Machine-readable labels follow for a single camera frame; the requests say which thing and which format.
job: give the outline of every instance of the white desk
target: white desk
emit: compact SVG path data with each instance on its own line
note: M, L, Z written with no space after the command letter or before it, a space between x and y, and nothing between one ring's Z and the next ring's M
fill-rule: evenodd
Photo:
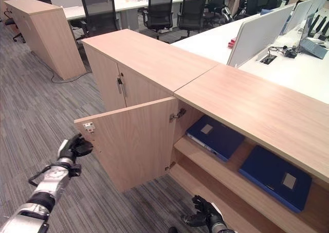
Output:
M329 15L329 11L322 9L320 14ZM280 36L273 46L291 47L298 44L302 35L298 31L300 26ZM271 54L278 57L269 65L258 62L258 56L260 59L263 58L266 50L260 54L239 69L329 104L329 51L323 60L303 52L294 59L286 58L281 53L272 51Z
M191 53L227 64L232 49L228 47L231 39L235 38L243 22L260 16L259 14L213 28L171 45Z
M121 27L123 29L130 29L138 31L138 18L137 10L139 8L147 7L146 0L114 0L116 12L120 12ZM173 14L173 27L177 26L177 13L179 12L180 3L183 0L173 0L172 12ZM85 17L84 9L82 6L64 8L64 13L68 21L76 20Z

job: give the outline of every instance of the open cabinet door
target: open cabinet door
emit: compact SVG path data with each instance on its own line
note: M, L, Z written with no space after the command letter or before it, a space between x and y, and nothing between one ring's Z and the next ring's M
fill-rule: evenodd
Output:
M166 174L173 148L178 99L169 97L75 120L119 191ZM92 123L90 131L84 123Z

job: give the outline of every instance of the cabinet top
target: cabinet top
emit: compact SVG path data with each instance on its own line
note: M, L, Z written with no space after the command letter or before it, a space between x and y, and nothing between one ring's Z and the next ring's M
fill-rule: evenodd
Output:
M174 94L329 183L329 105L218 65Z
M128 29L82 42L172 92L218 64Z
M37 0L8 0L5 3L27 14L60 9L58 6Z

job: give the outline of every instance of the blue binder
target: blue binder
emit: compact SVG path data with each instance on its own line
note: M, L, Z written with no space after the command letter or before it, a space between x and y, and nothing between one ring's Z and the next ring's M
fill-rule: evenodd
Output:
M245 138L207 115L190 127L186 135L225 162Z
M239 172L292 211L304 209L312 178L272 152L256 146Z

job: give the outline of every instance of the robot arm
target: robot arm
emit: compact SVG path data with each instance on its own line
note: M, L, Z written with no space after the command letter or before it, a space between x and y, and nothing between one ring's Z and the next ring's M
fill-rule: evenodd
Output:
M29 179L36 186L30 199L19 207L13 216L2 226L0 233L46 233L47 221L55 204L59 201L71 177L80 176L81 165L76 164L77 157L88 155L93 145L81 134L70 140L64 140L58 151L57 161L46 166L41 172ZM44 174L43 180L35 180Z

